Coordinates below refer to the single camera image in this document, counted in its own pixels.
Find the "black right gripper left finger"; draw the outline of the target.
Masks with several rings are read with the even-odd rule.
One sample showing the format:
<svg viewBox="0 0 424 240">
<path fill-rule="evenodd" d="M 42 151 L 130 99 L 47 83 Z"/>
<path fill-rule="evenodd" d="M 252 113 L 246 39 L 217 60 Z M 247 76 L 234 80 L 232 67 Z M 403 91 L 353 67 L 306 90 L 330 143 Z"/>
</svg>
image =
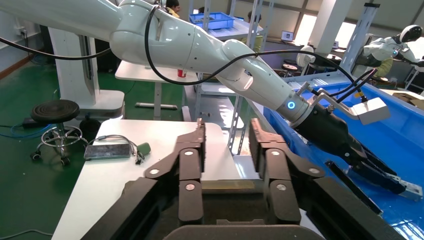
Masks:
<svg viewBox="0 0 424 240">
<path fill-rule="evenodd" d="M 205 171 L 206 125 L 196 120 L 194 131 L 177 137 L 173 152 L 144 171 L 144 177 L 158 181 L 166 199 L 178 198 L 181 226 L 204 221 L 201 176 Z"/>
</svg>

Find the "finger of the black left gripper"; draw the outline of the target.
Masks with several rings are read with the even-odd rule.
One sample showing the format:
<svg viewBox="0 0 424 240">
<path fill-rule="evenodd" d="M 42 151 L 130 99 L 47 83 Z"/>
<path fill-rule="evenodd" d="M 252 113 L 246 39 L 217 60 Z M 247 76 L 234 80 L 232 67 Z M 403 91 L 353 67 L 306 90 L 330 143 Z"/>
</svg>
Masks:
<svg viewBox="0 0 424 240">
<path fill-rule="evenodd" d="M 362 152 L 366 155 L 366 157 L 361 160 L 359 175 L 363 177 L 376 177 L 377 175 L 384 174 L 397 176 L 397 173 L 386 165 L 384 161 L 378 158 L 364 144 L 361 142 L 359 143 L 361 145 Z"/>
<path fill-rule="evenodd" d="M 404 185 L 394 180 L 372 161 L 357 161 L 350 164 L 350 169 L 367 182 L 380 186 L 396 195 L 399 195 L 406 190 Z"/>
</svg>

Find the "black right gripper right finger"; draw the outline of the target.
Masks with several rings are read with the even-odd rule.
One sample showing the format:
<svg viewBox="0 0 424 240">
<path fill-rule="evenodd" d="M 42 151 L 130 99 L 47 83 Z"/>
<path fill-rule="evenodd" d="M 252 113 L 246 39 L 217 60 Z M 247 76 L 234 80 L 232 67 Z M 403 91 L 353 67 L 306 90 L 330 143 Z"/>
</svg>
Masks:
<svg viewBox="0 0 424 240">
<path fill-rule="evenodd" d="M 249 148 L 264 183 L 270 224 L 299 225 L 300 210 L 317 226 L 329 223 L 315 189 L 316 180 L 326 176 L 321 167 L 292 152 L 281 135 L 264 130 L 257 118 L 250 121 Z"/>
</svg>

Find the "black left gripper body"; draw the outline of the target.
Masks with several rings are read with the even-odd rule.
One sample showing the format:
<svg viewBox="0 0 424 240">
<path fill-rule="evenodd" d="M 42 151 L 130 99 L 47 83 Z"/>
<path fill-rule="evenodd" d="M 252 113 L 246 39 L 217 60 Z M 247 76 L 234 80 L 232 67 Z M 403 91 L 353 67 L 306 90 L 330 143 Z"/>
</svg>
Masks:
<svg viewBox="0 0 424 240">
<path fill-rule="evenodd" d="M 294 129 L 322 151 L 342 158 L 351 166 L 368 159 L 360 142 L 349 133 L 346 122 L 320 104 Z"/>
</svg>

